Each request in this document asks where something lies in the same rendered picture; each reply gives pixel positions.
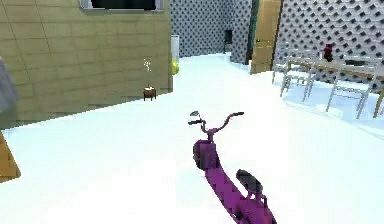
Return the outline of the dark window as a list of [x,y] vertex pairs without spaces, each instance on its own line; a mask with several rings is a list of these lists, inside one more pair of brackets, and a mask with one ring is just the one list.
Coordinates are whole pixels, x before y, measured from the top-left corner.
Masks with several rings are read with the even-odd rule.
[[164,0],[78,0],[82,10],[163,11]]

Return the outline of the dark red vase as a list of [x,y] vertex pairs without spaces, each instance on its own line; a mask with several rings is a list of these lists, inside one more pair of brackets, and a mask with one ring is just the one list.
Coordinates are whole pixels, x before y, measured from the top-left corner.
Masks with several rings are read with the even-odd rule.
[[333,61],[332,51],[333,51],[333,45],[332,44],[326,44],[324,51],[323,51],[323,58],[326,59],[328,62]]

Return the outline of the white chair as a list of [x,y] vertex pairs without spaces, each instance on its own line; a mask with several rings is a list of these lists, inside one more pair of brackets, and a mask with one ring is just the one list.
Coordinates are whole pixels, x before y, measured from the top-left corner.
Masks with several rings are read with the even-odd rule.
[[283,96],[284,91],[288,91],[292,82],[295,81],[298,86],[304,87],[302,101],[305,101],[309,95],[316,61],[316,53],[312,50],[290,50],[283,68],[280,96]]
[[[368,96],[373,89],[373,84],[378,77],[384,77],[384,65],[382,62],[382,58],[344,56],[343,61],[338,67],[326,110],[329,110],[334,96],[353,98],[351,93],[359,94],[359,103],[356,108],[356,118],[359,119]],[[367,83],[358,83],[343,80],[342,74],[369,78],[369,81]]]
[[275,77],[278,73],[282,73],[287,67],[287,57],[289,51],[279,51],[274,54],[273,64],[272,64],[272,82],[275,81]]

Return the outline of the white tall cylinder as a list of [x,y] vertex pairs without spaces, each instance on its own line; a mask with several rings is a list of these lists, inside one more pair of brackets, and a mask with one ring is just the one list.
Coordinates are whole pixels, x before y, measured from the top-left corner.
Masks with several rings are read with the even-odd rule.
[[172,58],[176,61],[179,60],[179,35],[172,35],[171,36],[171,54]]

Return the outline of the small brown plant pot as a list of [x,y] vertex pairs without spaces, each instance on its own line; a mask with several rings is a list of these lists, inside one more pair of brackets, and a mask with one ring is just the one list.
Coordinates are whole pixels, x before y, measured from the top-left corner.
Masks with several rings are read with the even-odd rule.
[[[147,75],[150,75],[151,72],[151,61],[149,59],[145,59],[143,65],[146,68]],[[149,98],[153,100],[156,97],[156,89],[150,84],[150,81],[147,81],[147,85],[143,90],[143,99]]]

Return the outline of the purple scooter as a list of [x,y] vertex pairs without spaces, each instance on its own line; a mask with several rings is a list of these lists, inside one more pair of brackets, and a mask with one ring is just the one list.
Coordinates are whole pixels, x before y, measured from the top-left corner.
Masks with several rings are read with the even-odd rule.
[[236,224],[277,224],[268,198],[263,194],[262,183],[250,172],[238,169],[236,178],[247,191],[244,196],[224,171],[217,153],[214,135],[224,129],[232,117],[243,115],[243,112],[229,114],[222,126],[211,129],[206,128],[206,121],[198,111],[190,115],[198,116],[198,119],[188,124],[199,124],[201,131],[207,135],[206,139],[194,143],[193,159],[229,216]]

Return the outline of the wooden dining table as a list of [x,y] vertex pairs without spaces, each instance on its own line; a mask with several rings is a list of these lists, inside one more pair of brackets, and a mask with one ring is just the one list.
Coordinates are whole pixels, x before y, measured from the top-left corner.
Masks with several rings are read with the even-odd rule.
[[[291,70],[292,65],[300,65],[305,66],[306,76],[290,76],[288,72]],[[371,78],[372,81],[376,80],[378,77],[384,77],[384,67],[380,66],[378,61],[373,62],[372,60],[366,61],[366,65],[364,66],[355,66],[355,65],[347,65],[345,61],[333,60],[332,62],[328,62],[326,59],[321,60],[310,60],[309,58],[298,58],[291,57],[287,61],[286,70],[284,71],[283,83],[281,90],[285,88],[289,88],[291,79],[303,79],[304,80],[304,97],[306,99],[310,96],[313,82],[314,82],[314,74],[316,70],[326,70],[328,72],[333,72],[335,74],[335,80],[333,82],[333,87],[328,99],[326,110],[329,110],[332,99],[336,96],[336,91],[344,91],[344,92],[353,92],[359,94],[358,98],[359,103],[357,106],[357,118],[360,117],[364,105],[368,99],[368,96],[371,92],[371,84],[353,84],[349,81],[342,81],[341,75],[355,75],[358,77],[366,77]]]

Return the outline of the tan wooden door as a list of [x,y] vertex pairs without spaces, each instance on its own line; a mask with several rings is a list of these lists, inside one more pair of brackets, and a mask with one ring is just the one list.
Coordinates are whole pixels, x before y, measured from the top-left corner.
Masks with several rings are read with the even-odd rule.
[[251,73],[269,71],[272,66],[281,0],[260,0],[253,46]]

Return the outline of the grey cloth object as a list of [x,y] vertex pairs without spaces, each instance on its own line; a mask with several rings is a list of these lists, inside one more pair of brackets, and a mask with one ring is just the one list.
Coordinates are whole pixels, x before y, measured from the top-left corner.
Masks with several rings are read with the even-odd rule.
[[19,94],[4,59],[0,56],[0,113],[19,100]]

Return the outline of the tan wooden furniture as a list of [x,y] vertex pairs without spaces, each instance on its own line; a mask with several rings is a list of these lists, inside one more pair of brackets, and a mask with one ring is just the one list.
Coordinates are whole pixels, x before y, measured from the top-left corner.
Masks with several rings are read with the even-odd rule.
[[0,183],[10,181],[21,176],[20,169],[12,152],[0,131]]

